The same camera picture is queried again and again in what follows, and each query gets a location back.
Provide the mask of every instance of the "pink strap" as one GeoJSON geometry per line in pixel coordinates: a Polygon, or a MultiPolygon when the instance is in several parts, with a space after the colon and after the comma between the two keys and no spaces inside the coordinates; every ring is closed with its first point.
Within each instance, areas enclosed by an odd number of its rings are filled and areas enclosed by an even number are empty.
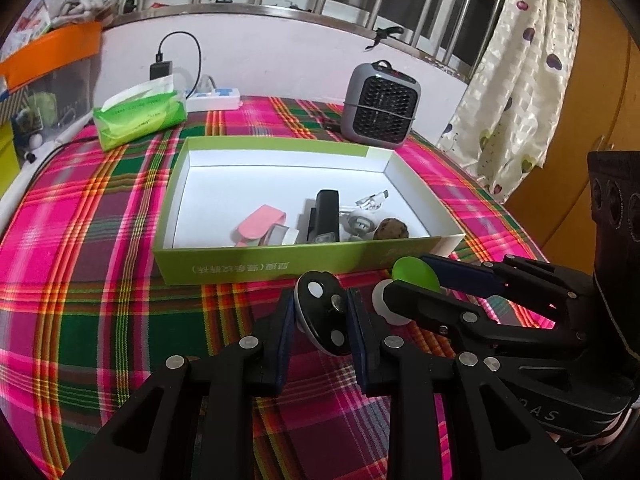
{"type": "MultiPolygon", "coordinates": [[[[270,205],[262,205],[238,226],[238,232],[242,238],[247,240],[259,240],[267,234],[272,225],[284,224],[286,219],[285,212],[270,205]]],[[[246,243],[241,240],[236,246],[243,247],[246,246],[246,243]]]]}

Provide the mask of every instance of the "power strip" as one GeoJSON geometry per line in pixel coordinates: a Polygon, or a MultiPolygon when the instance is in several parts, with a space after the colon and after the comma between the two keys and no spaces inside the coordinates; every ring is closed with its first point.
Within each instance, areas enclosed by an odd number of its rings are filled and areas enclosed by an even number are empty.
{"type": "Polygon", "coordinates": [[[241,105],[237,88],[216,88],[211,92],[196,92],[187,99],[188,112],[238,110],[241,105]]]}

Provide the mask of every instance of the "green ball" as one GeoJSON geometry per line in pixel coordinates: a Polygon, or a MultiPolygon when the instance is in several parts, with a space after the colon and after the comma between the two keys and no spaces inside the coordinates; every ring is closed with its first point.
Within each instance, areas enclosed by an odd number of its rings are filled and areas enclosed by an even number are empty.
{"type": "Polygon", "coordinates": [[[436,273],[424,261],[414,256],[404,256],[396,261],[391,270],[391,277],[433,292],[440,291],[440,281],[436,273]]]}

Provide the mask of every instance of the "wooden cabinet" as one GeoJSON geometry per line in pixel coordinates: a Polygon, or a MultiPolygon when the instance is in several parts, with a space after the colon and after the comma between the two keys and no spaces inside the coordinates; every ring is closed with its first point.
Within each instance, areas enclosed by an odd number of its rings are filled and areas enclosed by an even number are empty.
{"type": "Polygon", "coordinates": [[[640,150],[640,50],[608,0],[582,0],[574,68],[546,163],[506,203],[553,263],[593,270],[587,152],[611,148],[640,150]]]}

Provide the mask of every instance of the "orange lid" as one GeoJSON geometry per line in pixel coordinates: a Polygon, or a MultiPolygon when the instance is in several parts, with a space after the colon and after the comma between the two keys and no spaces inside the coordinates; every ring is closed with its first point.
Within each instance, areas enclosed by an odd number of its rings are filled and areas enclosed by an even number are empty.
{"type": "Polygon", "coordinates": [[[97,22],[67,25],[48,32],[0,63],[0,75],[13,92],[45,74],[100,51],[102,26],[97,22]]]}

